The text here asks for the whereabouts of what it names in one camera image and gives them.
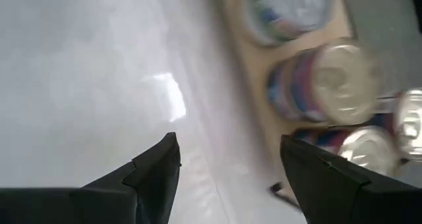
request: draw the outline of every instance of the shiny floor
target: shiny floor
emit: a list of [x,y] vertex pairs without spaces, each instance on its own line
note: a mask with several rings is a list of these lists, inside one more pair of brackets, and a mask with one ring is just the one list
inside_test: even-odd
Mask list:
[[305,223],[216,0],[0,0],[0,186],[82,186],[178,135],[170,223]]

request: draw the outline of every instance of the white floor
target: white floor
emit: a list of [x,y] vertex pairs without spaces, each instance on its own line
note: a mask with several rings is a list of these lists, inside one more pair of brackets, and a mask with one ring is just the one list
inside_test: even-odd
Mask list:
[[177,133],[170,223],[305,223],[214,0],[0,0],[0,186],[82,186]]

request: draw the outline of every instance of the floor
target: floor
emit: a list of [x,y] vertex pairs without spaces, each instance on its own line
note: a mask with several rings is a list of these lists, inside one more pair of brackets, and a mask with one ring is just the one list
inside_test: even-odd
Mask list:
[[272,162],[216,0],[0,0],[0,186],[82,186],[169,131],[170,223],[305,223]]

